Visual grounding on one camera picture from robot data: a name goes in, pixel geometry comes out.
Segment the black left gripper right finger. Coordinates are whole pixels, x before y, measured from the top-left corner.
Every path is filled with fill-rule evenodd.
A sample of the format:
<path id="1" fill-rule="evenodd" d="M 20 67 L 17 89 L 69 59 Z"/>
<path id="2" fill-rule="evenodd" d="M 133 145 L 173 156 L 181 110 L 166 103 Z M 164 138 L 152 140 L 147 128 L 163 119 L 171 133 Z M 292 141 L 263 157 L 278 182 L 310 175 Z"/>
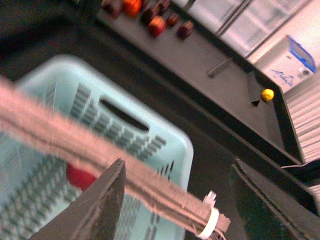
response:
<path id="1" fill-rule="evenodd" d="M 318 240 L 316 198 L 305 185 L 273 162 L 257 166 L 236 159 L 231 186 L 250 240 Z"/>

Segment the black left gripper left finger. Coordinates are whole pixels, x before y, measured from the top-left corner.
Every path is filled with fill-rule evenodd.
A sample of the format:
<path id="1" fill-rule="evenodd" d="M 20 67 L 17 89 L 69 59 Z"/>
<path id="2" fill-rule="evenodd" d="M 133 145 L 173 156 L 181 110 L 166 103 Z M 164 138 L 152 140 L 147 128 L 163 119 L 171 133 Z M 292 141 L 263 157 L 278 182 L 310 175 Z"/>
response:
<path id="1" fill-rule="evenodd" d="M 112 240 L 122 208 L 126 165 L 116 160 L 32 240 Z"/>

